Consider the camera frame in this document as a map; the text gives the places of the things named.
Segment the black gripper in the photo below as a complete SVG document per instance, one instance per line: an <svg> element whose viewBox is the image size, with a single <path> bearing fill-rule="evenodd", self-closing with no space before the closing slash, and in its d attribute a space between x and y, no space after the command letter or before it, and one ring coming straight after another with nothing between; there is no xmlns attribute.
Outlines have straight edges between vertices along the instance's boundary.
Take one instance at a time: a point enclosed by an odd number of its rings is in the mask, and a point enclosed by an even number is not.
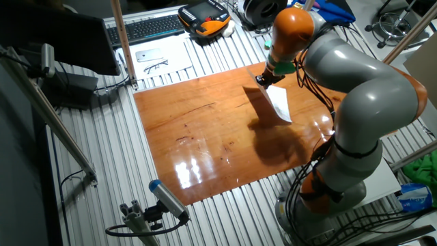
<svg viewBox="0 0 437 246"><path fill-rule="evenodd" d="M270 85L275 84L284 78L285 75L274 75L274 73L269 70L265 70L262 75L257 75L255 77L257 83L265 90L267 90Z"/></svg>

